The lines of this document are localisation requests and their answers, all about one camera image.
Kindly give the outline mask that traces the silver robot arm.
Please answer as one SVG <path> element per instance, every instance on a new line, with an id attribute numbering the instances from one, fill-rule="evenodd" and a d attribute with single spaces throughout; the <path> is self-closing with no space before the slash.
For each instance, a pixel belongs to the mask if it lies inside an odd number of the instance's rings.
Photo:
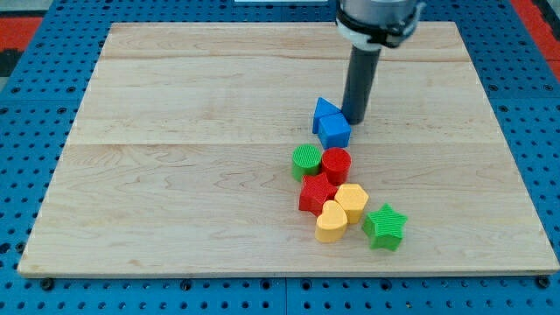
<path id="1" fill-rule="evenodd" d="M 397 48 L 415 32 L 425 2 L 339 0 L 336 25 L 352 44 L 341 111 L 349 124 L 362 123 L 382 48 Z"/>

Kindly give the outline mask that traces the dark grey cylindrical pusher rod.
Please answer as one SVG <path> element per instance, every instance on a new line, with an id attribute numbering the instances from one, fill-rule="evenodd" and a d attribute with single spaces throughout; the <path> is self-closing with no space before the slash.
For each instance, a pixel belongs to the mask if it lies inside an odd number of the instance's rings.
<path id="1" fill-rule="evenodd" d="M 347 73 L 341 112 L 351 125 L 362 123 L 375 78 L 380 49 L 373 51 L 353 47 Z"/>

